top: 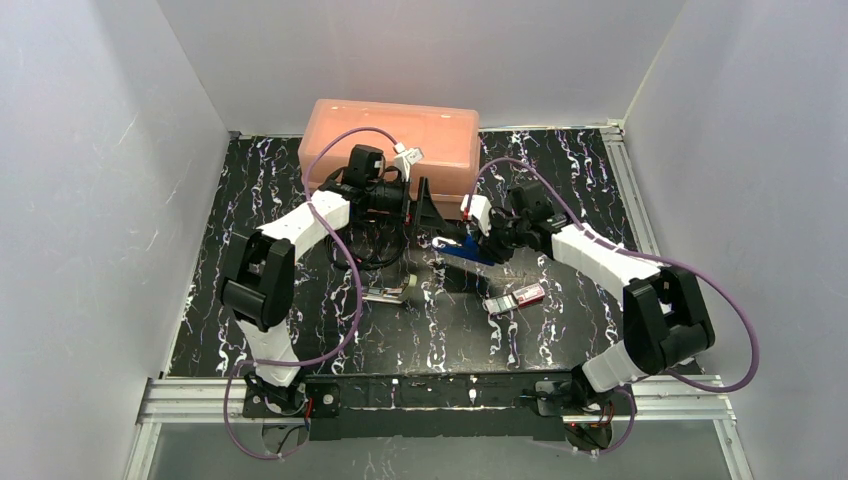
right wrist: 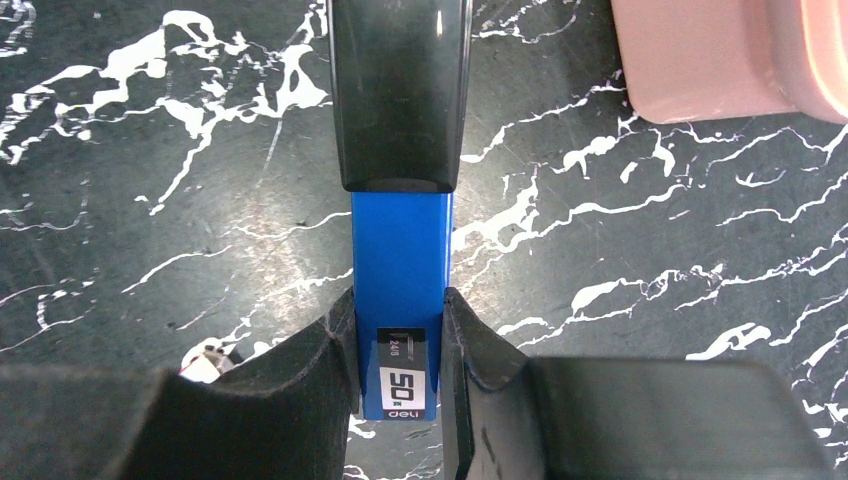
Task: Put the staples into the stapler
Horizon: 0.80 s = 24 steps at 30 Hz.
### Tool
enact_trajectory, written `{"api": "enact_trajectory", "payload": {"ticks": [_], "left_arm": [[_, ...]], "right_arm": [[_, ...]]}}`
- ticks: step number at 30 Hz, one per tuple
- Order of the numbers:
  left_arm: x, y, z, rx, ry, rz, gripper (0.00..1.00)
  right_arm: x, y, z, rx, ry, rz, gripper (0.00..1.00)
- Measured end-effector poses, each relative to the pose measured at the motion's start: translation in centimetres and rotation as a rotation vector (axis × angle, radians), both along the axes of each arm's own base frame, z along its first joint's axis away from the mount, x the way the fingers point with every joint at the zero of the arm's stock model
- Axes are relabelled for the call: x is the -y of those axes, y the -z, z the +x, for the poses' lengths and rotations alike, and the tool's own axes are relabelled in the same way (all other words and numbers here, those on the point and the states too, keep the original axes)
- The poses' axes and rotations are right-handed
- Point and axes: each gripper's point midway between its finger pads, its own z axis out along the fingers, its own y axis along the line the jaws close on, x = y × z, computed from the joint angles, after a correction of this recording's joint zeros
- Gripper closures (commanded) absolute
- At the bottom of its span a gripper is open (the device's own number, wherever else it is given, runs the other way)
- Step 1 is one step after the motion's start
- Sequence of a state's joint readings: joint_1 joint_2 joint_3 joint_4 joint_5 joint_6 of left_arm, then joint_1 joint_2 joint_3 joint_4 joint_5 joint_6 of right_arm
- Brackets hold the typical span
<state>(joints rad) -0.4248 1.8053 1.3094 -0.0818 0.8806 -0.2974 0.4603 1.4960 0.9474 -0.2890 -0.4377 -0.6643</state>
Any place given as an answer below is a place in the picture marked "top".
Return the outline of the red white staple box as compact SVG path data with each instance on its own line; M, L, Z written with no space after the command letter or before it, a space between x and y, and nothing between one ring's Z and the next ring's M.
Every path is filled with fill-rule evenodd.
M488 314L499 315L542 301L545 296L543 287L536 283L500 297L488 298L483 301L483 308Z

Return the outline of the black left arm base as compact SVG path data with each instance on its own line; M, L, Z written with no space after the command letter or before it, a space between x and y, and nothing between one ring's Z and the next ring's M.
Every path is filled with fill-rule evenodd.
M341 410L336 383L307 379L286 388L248 382L242 415L248 419L334 418Z

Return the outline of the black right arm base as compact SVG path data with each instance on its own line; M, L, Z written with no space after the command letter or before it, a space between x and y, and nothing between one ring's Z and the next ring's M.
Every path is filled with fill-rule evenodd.
M543 417L562 417L572 415L594 415L600 419L601 412L612 406L614 419L636 414L638 409L635 401L628 398L632 390L627 387L623 391L609 390L595 392L587 383L573 382L571 379L542 380L525 392L533 399L536 411Z

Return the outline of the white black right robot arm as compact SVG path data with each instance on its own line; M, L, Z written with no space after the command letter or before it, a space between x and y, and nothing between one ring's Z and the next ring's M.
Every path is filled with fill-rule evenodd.
M543 184L509 192L510 210L481 195L464 197L461 210L479 229L484 261L503 263L530 248L572 267L614 296L622 309L623 337L574 367L556 393L588 402L613 389L659 374L712 347L715 333L696 276L680 267L635 258L587 224L555 212Z

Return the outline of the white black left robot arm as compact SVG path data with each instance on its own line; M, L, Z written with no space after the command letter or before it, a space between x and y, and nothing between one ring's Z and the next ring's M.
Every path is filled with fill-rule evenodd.
M406 248L406 232L419 227L451 231L438 212L427 178L410 193L412 167L422 160L418 148L396 145L386 164L382 150L357 144L346 166L332 172L311 200L249 234L235 232L223 267L220 301L229 308L260 360L258 376L288 387L300 369L285 319L293 303L296 262L337 232L349 242L364 235L367 251L353 255L361 270L395 263Z

